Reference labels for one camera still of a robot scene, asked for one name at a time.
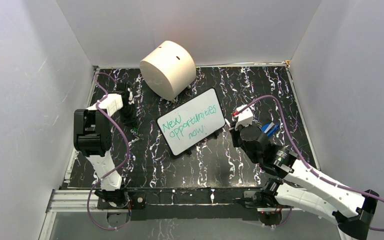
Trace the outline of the black framed whiteboard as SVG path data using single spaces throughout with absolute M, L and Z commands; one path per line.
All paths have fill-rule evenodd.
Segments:
M 189 152 L 192 146 L 226 125 L 213 87 L 160 116 L 156 123 L 173 157 Z

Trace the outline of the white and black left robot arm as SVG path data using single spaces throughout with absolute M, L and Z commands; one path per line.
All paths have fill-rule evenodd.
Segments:
M 92 164 L 100 179 L 100 190 L 95 195 L 114 208 L 124 208 L 129 203 L 129 194 L 123 190 L 122 177 L 117 172 L 105 174 L 116 166 L 111 157 L 112 131 L 110 120 L 101 113 L 100 107 L 108 116 L 119 113 L 121 122 L 135 128 L 138 125 L 137 110 L 132 88 L 121 83 L 116 91 L 108 94 L 101 102 L 86 109 L 77 109 L 73 119 L 73 145 Z

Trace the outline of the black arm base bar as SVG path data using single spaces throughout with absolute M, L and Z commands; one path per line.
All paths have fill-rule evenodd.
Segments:
M 132 221 L 160 219 L 240 219 L 278 224 L 284 207 L 259 187 L 126 188 L 125 207 L 112 207 L 98 198 L 97 208 L 126 211 Z

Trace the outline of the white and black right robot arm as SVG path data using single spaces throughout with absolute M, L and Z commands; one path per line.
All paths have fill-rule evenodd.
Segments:
M 356 240 L 367 239 L 378 202 L 376 192 L 340 188 L 340 182 L 306 166 L 287 148 L 271 143 L 255 125 L 231 127 L 229 132 L 233 146 L 272 176 L 262 190 L 244 192 L 241 201 L 245 207 L 299 208 L 336 224 Z

